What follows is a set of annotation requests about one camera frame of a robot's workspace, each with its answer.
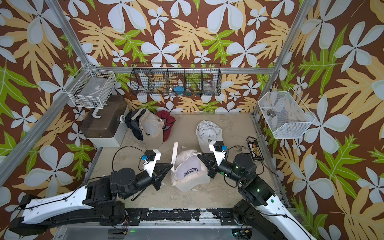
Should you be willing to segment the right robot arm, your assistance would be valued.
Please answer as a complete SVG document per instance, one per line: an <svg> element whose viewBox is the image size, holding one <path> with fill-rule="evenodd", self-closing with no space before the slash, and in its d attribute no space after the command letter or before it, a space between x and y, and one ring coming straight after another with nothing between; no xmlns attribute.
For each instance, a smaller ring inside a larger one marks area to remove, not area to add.
<svg viewBox="0 0 384 240"><path fill-rule="evenodd" d="M314 239L256 172L256 162L264 160L257 140L248 142L249 152L237 154L232 162L228 161L230 148L223 141L214 141L209 148L210 153L198 156L208 169L208 176L214 178L221 174L234 181L234 187L243 197L233 207L237 223L252 227L268 240Z"/></svg>

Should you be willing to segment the dark grey baseball cap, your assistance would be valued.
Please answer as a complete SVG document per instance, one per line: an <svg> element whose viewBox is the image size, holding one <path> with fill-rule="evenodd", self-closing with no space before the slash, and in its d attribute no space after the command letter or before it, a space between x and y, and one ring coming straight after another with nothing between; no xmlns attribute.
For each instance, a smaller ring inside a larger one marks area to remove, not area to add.
<svg viewBox="0 0 384 240"><path fill-rule="evenodd" d="M130 119L130 124L131 124L130 129L132 130L135 138L140 141L144 140L142 130L140 129L140 118L142 115L143 113L138 113L132 116Z"/></svg>

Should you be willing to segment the beige baseball cap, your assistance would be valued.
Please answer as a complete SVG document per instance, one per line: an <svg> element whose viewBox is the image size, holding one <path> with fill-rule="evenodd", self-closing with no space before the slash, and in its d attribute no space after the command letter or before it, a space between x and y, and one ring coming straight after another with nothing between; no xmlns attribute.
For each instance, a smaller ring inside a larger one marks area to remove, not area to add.
<svg viewBox="0 0 384 240"><path fill-rule="evenodd" d="M137 109L136 111L143 113L140 118L140 129L143 133L145 148L147 150L158 149L163 144L164 121L147 108Z"/></svg>

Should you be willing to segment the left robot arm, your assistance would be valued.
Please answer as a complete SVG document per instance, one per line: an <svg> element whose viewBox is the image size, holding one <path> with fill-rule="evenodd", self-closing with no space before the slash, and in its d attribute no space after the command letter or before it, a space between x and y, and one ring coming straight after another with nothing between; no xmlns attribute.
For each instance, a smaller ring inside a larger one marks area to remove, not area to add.
<svg viewBox="0 0 384 240"><path fill-rule="evenodd" d="M172 163L158 163L160 158L158 150L147 150L141 157L143 171L138 174L131 168L122 168L66 194L50 198L26 195L18 207L22 214L12 220L9 231L32 236L70 224L123 223L128 217L122 200L139 196L149 186L158 191L173 168Z"/></svg>

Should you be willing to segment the black baseball cap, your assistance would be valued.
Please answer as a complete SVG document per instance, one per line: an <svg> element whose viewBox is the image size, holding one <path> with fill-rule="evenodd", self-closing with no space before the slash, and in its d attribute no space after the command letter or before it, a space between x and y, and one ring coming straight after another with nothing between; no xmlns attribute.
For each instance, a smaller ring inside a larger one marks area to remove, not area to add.
<svg viewBox="0 0 384 240"><path fill-rule="evenodd" d="M125 118L125 123L126 123L127 127L133 131L139 131L140 130L140 127L139 127L140 116L141 116L141 114L138 113L138 111L129 112Z"/></svg>

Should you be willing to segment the red baseball cap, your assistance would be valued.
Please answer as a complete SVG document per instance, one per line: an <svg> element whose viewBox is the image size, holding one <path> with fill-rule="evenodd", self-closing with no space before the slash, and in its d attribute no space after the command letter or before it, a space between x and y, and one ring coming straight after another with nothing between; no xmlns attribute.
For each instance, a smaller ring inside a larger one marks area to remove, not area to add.
<svg viewBox="0 0 384 240"><path fill-rule="evenodd" d="M164 134L164 139L163 142L166 142L171 134L172 128L176 122L176 119L171 116L171 114L167 111L160 111L157 112L156 115L164 121L164 126L163 126L163 134Z"/></svg>

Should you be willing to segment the white New York baseball cap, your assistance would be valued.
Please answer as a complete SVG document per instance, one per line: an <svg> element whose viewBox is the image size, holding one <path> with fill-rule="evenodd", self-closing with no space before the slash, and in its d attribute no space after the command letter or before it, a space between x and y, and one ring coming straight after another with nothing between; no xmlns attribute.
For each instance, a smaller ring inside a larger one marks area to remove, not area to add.
<svg viewBox="0 0 384 240"><path fill-rule="evenodd" d="M212 141L222 141L222 128L211 121L201 121L196 130L200 144L208 145Z"/></svg>

